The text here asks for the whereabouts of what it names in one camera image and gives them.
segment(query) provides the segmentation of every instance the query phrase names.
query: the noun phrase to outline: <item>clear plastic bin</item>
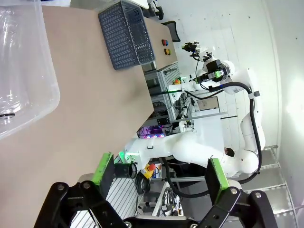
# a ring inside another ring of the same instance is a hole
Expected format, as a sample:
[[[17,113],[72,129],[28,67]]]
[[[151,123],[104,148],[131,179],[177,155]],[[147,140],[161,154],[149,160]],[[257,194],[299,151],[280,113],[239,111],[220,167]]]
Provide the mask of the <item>clear plastic bin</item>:
[[[0,139],[37,121],[60,94],[40,0],[0,2]]]

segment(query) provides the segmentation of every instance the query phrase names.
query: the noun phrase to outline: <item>plastic container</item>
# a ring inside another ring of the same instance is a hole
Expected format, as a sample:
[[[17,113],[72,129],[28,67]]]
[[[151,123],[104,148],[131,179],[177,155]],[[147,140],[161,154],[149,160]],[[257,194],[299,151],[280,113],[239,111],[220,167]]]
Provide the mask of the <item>plastic container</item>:
[[[0,139],[52,112],[59,88],[40,0],[0,2]]]
[[[155,60],[141,8],[121,0],[98,14],[115,70]]]

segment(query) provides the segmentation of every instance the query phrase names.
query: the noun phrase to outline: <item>screw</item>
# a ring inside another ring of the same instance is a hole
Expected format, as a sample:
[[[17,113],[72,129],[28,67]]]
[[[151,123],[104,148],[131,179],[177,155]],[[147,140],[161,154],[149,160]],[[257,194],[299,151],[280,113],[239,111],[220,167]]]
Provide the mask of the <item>screw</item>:
[[[232,194],[237,194],[237,192],[238,192],[236,189],[231,189],[230,191]]]
[[[84,188],[85,188],[85,189],[88,189],[88,188],[90,188],[90,187],[91,187],[91,185],[90,185],[89,183],[87,183],[87,182],[86,182],[86,183],[84,183],[84,185],[83,185],[83,186],[84,186]]]
[[[261,196],[262,196],[261,193],[259,193],[259,192],[256,193],[257,198],[261,198]]]
[[[59,184],[59,185],[58,185],[58,190],[61,191],[61,190],[63,190],[63,189],[65,189],[65,187],[64,187],[62,184]]]
[[[131,227],[132,227],[131,222],[124,222],[124,223],[125,223],[125,225],[126,225],[128,228],[131,228]]]

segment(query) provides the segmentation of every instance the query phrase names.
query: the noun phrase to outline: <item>white wall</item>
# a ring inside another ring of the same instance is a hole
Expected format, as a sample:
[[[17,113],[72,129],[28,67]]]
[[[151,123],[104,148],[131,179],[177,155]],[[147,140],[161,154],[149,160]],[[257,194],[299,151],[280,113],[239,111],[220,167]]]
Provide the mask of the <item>white wall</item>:
[[[182,74],[195,75],[196,61],[182,50],[185,42],[197,40],[214,46],[214,55],[232,61],[237,68],[254,68],[263,96],[263,128],[266,144],[278,142],[279,106],[276,64],[267,16],[261,0],[159,0],[164,20],[174,20],[181,39],[174,43]],[[243,143],[239,123],[249,112],[247,94],[219,96],[221,112],[238,118],[222,120],[225,146],[238,149]]]
[[[304,201],[304,1],[266,0],[266,3],[282,79],[280,163],[294,204],[300,206]]]

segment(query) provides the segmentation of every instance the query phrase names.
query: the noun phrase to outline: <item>black bracket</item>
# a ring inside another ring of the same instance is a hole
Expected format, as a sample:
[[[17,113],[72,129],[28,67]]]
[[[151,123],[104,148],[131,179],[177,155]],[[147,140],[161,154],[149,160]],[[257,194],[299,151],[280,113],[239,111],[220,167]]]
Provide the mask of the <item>black bracket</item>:
[[[54,183],[42,205],[34,228],[66,228],[71,226],[77,211],[88,210],[97,224],[104,228],[126,228],[111,204],[99,193],[92,181],[69,187],[66,183]]]
[[[197,221],[178,216],[136,216],[126,218],[124,222],[131,228],[194,228],[198,224]]]
[[[157,119],[157,124],[158,125],[166,125],[166,124],[170,124],[170,121],[169,121],[168,117],[161,118],[161,119]]]
[[[198,225],[198,228],[222,227],[240,197],[240,194],[241,192],[238,188],[229,187],[224,190],[219,201],[212,206],[211,210]]]

